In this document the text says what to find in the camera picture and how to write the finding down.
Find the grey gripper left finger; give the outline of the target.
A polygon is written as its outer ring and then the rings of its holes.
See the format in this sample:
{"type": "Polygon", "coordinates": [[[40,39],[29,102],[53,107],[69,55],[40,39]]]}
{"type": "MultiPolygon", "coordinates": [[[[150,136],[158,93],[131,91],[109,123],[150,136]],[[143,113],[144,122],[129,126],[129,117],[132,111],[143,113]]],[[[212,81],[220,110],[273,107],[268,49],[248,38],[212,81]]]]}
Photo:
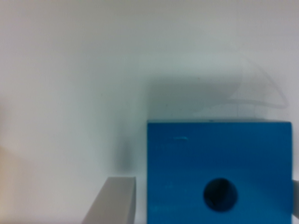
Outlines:
{"type": "Polygon", "coordinates": [[[134,224],[136,179],[109,177],[81,224],[134,224]]]}

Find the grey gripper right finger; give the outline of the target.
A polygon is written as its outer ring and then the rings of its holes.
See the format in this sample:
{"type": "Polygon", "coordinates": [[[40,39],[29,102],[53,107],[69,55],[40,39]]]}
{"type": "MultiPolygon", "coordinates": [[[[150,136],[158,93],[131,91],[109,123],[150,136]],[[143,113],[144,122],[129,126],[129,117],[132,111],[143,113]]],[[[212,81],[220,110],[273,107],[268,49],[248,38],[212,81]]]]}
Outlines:
{"type": "Polygon", "coordinates": [[[299,218],[299,181],[293,180],[293,210],[292,214],[299,218]]]}

